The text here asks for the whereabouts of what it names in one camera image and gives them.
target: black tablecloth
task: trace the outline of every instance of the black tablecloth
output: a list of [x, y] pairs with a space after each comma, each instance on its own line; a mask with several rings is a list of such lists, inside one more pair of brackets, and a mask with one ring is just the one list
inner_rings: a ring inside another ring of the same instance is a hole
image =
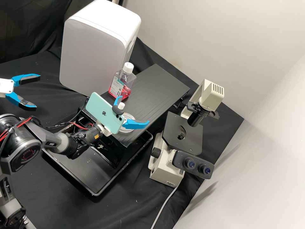
[[[191, 88], [186, 100], [197, 88], [192, 80], [137, 40], [131, 62], [135, 72], [157, 63]], [[72, 117], [82, 106], [85, 97], [59, 83], [60, 60], [53, 53], [43, 52], [0, 64], [2, 78], [18, 74], [37, 73], [41, 81], [16, 88], [16, 92], [38, 106], [36, 112], [23, 111], [0, 99], [0, 114], [37, 116], [44, 126]], [[170, 108], [179, 113], [182, 110]], [[215, 163], [243, 118], [226, 105], [218, 108], [220, 120], [204, 120], [203, 154], [201, 157]], [[161, 131], [166, 114], [149, 131]], [[12, 175], [18, 200], [27, 208], [27, 215], [37, 228], [150, 228], [171, 187], [149, 179], [147, 168], [152, 143], [143, 150], [97, 199], [72, 185], [67, 176], [55, 170], [42, 155], [35, 157], [19, 172]], [[155, 228], [172, 228], [202, 183], [186, 173], [176, 193], [167, 203]]]

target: white cable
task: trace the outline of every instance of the white cable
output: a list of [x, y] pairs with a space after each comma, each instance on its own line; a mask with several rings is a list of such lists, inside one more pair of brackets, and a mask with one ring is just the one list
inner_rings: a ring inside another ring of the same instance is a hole
[[169, 196], [167, 197], [167, 199], [164, 201], [164, 203], [163, 203], [163, 205], [162, 205], [162, 207], [161, 207], [161, 209], [160, 209], [160, 211], [159, 211], [157, 217], [155, 218], [155, 221], [153, 222], [152, 227], [151, 227], [150, 229], [153, 229], [153, 228], [154, 228], [156, 222], [157, 222], [158, 219], [159, 219], [159, 216], [160, 216], [160, 214], [161, 214], [163, 208], [165, 207], [165, 205], [166, 205], [166, 203], [168, 202], [168, 200], [170, 199], [170, 197], [175, 193], [175, 191], [177, 190], [179, 184], [174, 188], [174, 190], [171, 192], [171, 194], [169, 194]]

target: black tray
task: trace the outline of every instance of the black tray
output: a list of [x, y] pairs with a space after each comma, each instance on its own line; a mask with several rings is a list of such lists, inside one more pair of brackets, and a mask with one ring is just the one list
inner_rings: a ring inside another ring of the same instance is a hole
[[[73, 125], [69, 125], [63, 129], [63, 132], [76, 131], [73, 128]], [[144, 131], [125, 148], [103, 137], [95, 147], [90, 147], [74, 160], [45, 149], [43, 151], [91, 195], [99, 196], [152, 139], [152, 134]]]

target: white sticker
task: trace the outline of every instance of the white sticker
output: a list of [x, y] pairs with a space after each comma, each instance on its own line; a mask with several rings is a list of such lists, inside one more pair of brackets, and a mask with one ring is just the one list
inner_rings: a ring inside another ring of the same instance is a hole
[[167, 184], [168, 186], [173, 187], [173, 188], [174, 188], [174, 187], [176, 187], [176, 185], [175, 185], [175, 184], [173, 184], [173, 183], [171, 183], [171, 182], [169, 182], [169, 181], [167, 181], [167, 182], [166, 182], [166, 184]]
[[114, 77], [111, 84], [110, 93], [119, 96], [122, 92], [123, 87], [124, 83], [120, 81], [117, 77]]

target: white bottle cap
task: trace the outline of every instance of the white bottle cap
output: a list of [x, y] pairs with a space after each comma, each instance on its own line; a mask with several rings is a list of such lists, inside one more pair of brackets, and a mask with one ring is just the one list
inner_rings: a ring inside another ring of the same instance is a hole
[[130, 74], [132, 73], [132, 70], [133, 70], [133, 64], [130, 62], [126, 62], [124, 64], [123, 71], [126, 72], [127, 74]]
[[124, 107], [125, 107], [125, 103], [120, 102], [120, 103], [118, 104], [118, 108], [119, 108], [120, 110], [123, 110]]

